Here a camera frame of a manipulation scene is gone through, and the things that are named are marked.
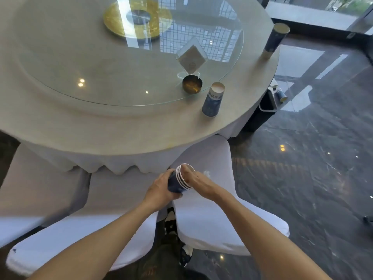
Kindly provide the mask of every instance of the metal ashtray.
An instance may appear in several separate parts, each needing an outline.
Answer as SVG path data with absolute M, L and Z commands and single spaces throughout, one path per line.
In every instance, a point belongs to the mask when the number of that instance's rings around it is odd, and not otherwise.
M 201 91 L 202 80 L 195 75 L 188 75 L 183 79 L 183 89 L 186 93 L 197 94 Z

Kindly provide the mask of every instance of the white chair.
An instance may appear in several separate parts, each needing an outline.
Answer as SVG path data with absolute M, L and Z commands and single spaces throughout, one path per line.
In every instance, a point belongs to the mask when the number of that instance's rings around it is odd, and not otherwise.
M 139 204 L 157 174 L 143 174 L 130 168 L 115 175 L 101 168 L 91 176 L 86 205 L 74 214 L 19 242 L 10 250 L 7 266 L 28 276 L 63 249 L 104 227 Z M 157 212 L 144 221 L 110 270 L 126 266 L 152 247 Z
M 234 195 L 246 208 L 262 217 L 281 233 L 289 236 L 288 224 L 279 217 L 240 199 L 235 190 L 232 159 L 227 140 L 214 135 L 189 149 L 172 164 L 192 167 Z M 178 235 L 187 245 L 235 255 L 250 255 L 230 221 L 216 203 L 203 198 L 195 190 L 187 190 L 174 202 Z
M 61 172 L 21 144 L 0 188 L 0 247 L 72 213 L 88 195 L 89 176 L 80 168 Z

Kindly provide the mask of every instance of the forearm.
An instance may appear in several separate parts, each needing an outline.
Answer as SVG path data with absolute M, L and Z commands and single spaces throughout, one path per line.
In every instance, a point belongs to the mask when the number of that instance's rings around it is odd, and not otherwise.
M 218 187 L 221 207 L 267 280 L 330 280 L 301 249 L 276 228 Z
M 63 250 L 29 280 L 101 280 L 151 213 L 147 205 L 140 204 Z

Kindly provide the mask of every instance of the glass turntable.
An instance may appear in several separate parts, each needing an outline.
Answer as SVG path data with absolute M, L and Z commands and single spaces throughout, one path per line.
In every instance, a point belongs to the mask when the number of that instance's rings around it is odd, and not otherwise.
M 208 61 L 202 90 L 230 72 L 243 47 L 226 0 L 28 0 L 14 32 L 26 73 L 67 96 L 115 106 L 191 96 L 176 53 L 193 37 Z

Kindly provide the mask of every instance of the gold placemat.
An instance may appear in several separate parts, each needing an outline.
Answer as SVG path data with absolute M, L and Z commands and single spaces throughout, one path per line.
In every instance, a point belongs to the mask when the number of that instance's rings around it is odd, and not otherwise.
M 148 16 L 144 18 L 143 24 L 128 20 L 128 15 L 141 11 L 145 11 Z M 158 2 L 153 0 L 114 2 L 105 11 L 103 19 L 106 27 L 116 35 L 137 39 L 156 38 L 168 30 L 172 23 L 170 10 L 159 8 Z

